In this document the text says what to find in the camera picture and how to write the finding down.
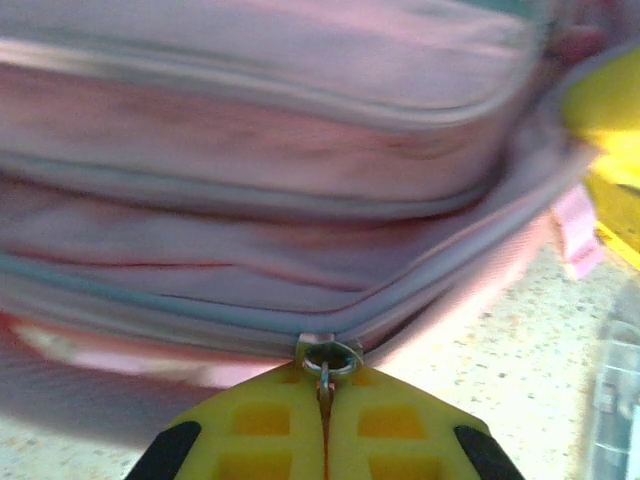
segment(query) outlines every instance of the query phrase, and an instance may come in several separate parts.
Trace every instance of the yellow object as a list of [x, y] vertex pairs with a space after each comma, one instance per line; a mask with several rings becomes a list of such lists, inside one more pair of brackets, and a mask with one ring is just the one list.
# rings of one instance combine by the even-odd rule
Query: yellow object
[[336, 386], [325, 443], [317, 388], [291, 363], [227, 390], [176, 418], [127, 478], [522, 479], [481, 420], [366, 367]]
[[586, 178], [598, 234], [640, 270], [640, 44], [573, 84], [567, 127], [604, 153]]

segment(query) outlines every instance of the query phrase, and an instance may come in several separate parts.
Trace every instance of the speckled floor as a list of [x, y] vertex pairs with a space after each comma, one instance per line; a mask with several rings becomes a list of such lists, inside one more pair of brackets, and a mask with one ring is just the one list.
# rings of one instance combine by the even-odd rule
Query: speckled floor
[[[634, 284], [637, 273], [613, 255], [574, 282], [542, 250], [452, 344], [384, 370], [485, 420], [528, 480], [581, 478], [599, 329]], [[0, 478], [120, 479], [140, 453], [0, 417]]]

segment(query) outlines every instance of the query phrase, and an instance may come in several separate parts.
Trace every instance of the black rubber part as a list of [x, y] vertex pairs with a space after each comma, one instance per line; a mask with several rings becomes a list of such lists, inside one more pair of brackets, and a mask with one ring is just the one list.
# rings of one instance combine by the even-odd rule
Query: black rubber part
[[173, 480], [201, 431], [198, 422], [184, 422], [160, 433], [125, 480]]
[[454, 432], [481, 480], [524, 480], [493, 437], [468, 426], [456, 427]]

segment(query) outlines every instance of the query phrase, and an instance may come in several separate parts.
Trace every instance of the yellow plastic object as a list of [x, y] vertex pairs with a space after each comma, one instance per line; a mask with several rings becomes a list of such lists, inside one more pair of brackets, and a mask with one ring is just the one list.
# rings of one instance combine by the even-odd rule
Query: yellow plastic object
[[599, 236], [640, 270], [640, 44], [572, 85], [563, 114], [604, 152], [586, 178]]
[[127, 480], [522, 480], [481, 420], [366, 367], [337, 385], [325, 442], [317, 391], [294, 364], [227, 390]]
[[366, 367], [340, 388], [330, 425], [333, 480], [477, 480], [454, 429], [489, 434], [481, 420]]

